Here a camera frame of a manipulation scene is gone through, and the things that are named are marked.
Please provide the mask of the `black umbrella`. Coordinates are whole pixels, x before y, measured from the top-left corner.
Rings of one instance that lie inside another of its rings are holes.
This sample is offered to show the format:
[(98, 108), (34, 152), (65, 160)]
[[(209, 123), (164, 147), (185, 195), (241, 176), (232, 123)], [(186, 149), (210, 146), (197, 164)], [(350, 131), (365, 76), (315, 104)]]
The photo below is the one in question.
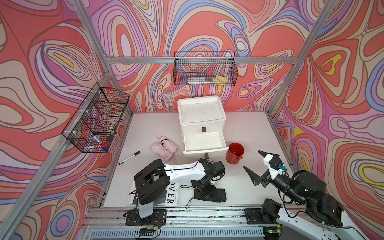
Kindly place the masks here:
[(227, 200), (227, 195), (224, 189), (214, 189), (208, 196), (205, 196), (202, 191), (197, 188), (194, 188), (194, 197), (190, 198), (187, 205), (185, 206), (188, 209), (191, 206), (192, 200), (200, 200), (205, 202), (214, 202), (221, 203)]

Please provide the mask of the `white three-drawer cabinet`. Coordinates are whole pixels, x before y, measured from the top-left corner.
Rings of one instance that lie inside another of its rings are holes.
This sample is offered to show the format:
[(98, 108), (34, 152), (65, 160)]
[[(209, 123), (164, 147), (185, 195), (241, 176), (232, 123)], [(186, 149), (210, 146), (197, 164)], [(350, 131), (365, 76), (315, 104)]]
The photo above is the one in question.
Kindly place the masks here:
[(183, 153), (187, 158), (224, 155), (228, 148), (224, 138), (226, 113), (218, 96), (178, 100)]

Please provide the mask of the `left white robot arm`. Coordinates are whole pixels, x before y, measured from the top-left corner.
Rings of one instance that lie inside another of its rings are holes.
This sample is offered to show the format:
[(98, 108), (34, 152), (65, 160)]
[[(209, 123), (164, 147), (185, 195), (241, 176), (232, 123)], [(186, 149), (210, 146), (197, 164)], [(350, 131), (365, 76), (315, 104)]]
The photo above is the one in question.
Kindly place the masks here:
[(225, 166), (221, 161), (211, 162), (198, 159), (184, 165), (168, 165), (157, 159), (135, 174), (134, 184), (138, 197), (137, 209), (141, 219), (154, 213), (154, 202), (169, 185), (190, 181), (197, 190), (195, 199), (221, 203), (226, 201), (224, 189), (215, 187), (214, 182), (225, 175)]

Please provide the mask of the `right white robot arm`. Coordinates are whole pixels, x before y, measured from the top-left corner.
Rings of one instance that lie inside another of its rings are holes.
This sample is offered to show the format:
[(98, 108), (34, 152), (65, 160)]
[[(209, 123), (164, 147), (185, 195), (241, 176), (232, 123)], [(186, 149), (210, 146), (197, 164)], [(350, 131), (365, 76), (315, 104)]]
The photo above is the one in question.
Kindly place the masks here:
[(327, 185), (315, 174), (297, 171), (289, 176), (279, 155), (259, 151), (268, 168), (262, 176), (249, 168), (245, 171), (254, 186), (269, 184), (277, 188), (281, 203), (265, 199), (259, 209), (245, 209), (249, 225), (274, 224), (266, 235), (279, 233), (278, 225), (287, 226), (311, 240), (366, 240), (368, 237), (353, 223), (343, 206), (326, 193)]

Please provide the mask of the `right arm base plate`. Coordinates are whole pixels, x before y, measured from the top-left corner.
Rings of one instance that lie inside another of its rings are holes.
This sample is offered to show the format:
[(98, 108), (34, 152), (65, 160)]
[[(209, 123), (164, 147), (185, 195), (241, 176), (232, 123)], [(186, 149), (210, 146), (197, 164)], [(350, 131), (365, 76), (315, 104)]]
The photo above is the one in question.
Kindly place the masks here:
[(248, 225), (258, 224), (276, 224), (280, 218), (279, 210), (270, 210), (266, 208), (244, 209), (243, 216)]

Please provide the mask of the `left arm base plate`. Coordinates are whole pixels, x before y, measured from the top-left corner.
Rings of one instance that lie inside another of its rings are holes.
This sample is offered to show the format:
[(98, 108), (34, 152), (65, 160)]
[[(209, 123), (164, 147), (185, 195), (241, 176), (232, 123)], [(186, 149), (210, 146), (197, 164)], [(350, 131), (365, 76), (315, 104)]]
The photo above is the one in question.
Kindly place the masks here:
[(167, 210), (155, 209), (153, 214), (146, 218), (141, 218), (138, 209), (132, 209), (123, 214), (126, 218), (126, 226), (163, 226), (166, 223)]

